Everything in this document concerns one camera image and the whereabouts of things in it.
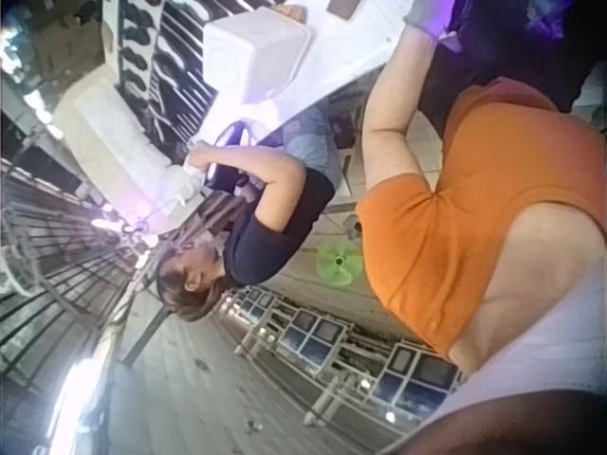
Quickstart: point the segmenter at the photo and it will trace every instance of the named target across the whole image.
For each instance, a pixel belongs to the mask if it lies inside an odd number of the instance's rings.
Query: orange shirt
[[[360,201],[369,281],[382,304],[441,355],[483,296],[517,214],[564,203],[605,223],[605,146],[535,89],[500,79],[451,111],[432,193],[406,173]]]

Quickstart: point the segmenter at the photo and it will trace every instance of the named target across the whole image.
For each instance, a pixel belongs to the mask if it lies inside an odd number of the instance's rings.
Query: green fan
[[[316,253],[316,270],[332,286],[347,286],[362,273],[364,261],[353,242],[323,244]]]

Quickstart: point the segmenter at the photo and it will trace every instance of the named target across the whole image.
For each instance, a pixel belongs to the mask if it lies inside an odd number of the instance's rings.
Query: black shirt
[[[229,282],[256,284],[276,275],[297,252],[334,195],[328,178],[306,169],[302,195],[282,233],[257,221],[254,212],[259,200],[248,204],[236,218],[224,249]]]

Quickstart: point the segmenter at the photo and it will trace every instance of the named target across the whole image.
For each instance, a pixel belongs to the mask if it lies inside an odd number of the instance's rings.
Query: white container
[[[238,102],[272,98],[295,77],[311,38],[304,24],[267,8],[208,23],[204,80]]]

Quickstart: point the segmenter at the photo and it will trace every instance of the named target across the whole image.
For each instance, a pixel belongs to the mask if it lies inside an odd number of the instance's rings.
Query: table
[[[257,142],[305,108],[385,64],[413,0],[361,0],[349,21],[326,12],[329,0],[289,0],[307,10],[314,39],[294,81],[274,99],[240,104],[219,94],[193,138],[214,143],[231,123],[244,120]]]

